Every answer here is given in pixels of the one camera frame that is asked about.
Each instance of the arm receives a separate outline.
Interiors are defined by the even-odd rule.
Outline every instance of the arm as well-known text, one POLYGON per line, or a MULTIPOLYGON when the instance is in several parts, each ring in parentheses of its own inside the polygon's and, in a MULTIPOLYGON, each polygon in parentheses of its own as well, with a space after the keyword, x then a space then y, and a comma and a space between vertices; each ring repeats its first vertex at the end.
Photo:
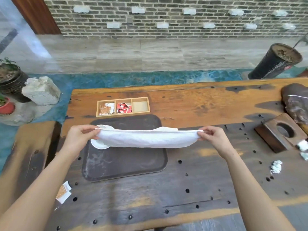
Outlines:
POLYGON ((41 231, 71 163, 89 139, 97 139, 96 126, 73 126, 52 162, 0 218, 3 231, 41 231))
POLYGON ((233 148, 222 128, 206 126, 199 140, 208 140, 227 161, 235 194, 248 231, 295 230, 289 220, 268 197, 233 148))

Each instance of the hand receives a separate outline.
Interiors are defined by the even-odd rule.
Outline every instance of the hand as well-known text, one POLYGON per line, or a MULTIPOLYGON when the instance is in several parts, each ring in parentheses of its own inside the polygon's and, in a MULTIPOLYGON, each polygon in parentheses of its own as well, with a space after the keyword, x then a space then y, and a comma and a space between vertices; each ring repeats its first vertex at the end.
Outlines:
POLYGON ((67 133, 61 151, 69 152, 73 155, 74 160, 78 157, 80 151, 86 146, 88 140, 97 140, 96 135, 100 132, 97 126, 94 125, 80 125, 72 126, 67 133))
POLYGON ((199 130, 202 130, 203 132, 197 132, 201 137, 198 140, 208 140, 218 151, 218 154, 225 160, 229 155, 233 155, 236 152, 222 128, 204 126, 199 130))

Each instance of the red flower pot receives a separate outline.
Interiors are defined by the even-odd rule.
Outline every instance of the red flower pot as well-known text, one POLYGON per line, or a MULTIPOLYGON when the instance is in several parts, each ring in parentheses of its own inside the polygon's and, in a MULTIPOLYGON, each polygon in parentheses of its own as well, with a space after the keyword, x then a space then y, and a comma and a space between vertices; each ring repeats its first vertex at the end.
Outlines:
POLYGON ((6 104, 3 106, 0 106, 0 114, 5 114, 5 115, 11 114, 15 110, 15 105, 14 103, 10 101, 9 98, 6 97, 5 99, 6 99, 6 104))

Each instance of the brown cloth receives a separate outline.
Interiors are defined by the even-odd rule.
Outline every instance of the brown cloth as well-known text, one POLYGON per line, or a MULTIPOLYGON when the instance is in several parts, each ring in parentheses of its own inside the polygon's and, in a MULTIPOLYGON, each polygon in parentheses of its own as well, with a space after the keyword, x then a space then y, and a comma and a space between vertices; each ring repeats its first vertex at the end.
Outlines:
POLYGON ((281 89, 281 95, 293 120, 298 124, 308 124, 308 87, 292 83, 281 89))

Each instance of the potted plant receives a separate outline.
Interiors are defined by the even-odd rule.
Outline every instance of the potted plant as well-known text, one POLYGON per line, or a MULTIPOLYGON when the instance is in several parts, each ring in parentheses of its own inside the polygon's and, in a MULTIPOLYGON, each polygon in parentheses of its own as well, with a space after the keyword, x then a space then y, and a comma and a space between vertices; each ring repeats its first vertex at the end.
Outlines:
POLYGON ((9 58, 0 59, 0 92, 9 95, 19 102, 29 102, 30 99, 22 93, 22 87, 28 79, 16 62, 10 61, 9 58))
POLYGON ((10 101, 9 98, 4 97, 0 94, 0 114, 7 115, 13 113, 15 105, 10 101))

